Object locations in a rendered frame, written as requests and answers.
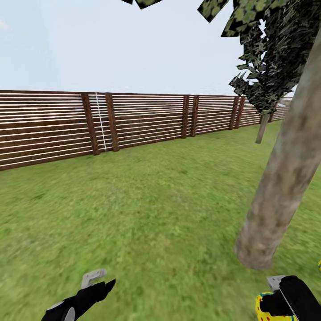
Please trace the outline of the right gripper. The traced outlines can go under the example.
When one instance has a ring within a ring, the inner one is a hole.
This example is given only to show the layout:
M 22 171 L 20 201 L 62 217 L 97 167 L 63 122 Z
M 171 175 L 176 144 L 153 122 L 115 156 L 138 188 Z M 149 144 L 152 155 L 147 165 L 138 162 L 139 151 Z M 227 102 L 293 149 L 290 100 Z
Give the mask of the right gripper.
M 273 295 L 263 296 L 260 302 L 260 309 L 262 312 L 269 312 L 272 317 L 275 316 L 293 316 L 293 312 L 286 309 L 278 297 L 278 290 Z

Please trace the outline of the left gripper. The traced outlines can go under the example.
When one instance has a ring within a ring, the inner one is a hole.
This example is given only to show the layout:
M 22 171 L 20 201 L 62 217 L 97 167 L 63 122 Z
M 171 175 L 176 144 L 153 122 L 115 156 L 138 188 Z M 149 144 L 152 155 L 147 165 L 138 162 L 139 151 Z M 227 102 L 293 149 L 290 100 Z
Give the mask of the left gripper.
M 80 289 L 77 292 L 77 295 L 82 295 L 86 301 L 86 312 L 93 304 L 104 300 L 107 297 L 107 294 L 112 290 L 115 285 L 116 280 L 112 280 L 105 284 L 105 282 L 94 284 L 94 286 L 87 287 L 85 289 Z

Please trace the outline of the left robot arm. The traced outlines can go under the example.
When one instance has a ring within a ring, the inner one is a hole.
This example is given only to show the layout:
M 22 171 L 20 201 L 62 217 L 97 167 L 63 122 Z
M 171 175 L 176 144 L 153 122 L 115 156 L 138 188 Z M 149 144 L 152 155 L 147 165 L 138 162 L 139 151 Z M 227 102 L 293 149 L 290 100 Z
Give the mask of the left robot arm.
M 76 321 L 93 304 L 104 300 L 112 290 L 116 280 L 94 284 L 92 281 L 107 275 L 106 269 L 97 269 L 83 275 L 82 289 L 46 310 L 41 321 Z

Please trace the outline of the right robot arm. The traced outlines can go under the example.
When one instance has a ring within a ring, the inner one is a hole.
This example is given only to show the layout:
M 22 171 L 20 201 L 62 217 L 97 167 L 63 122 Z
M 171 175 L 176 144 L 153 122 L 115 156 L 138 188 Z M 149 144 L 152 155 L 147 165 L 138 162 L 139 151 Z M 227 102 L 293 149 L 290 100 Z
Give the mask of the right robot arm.
M 266 278 L 273 295 L 263 296 L 262 312 L 275 316 L 295 316 L 297 321 L 321 321 L 321 305 L 297 276 L 269 276 Z

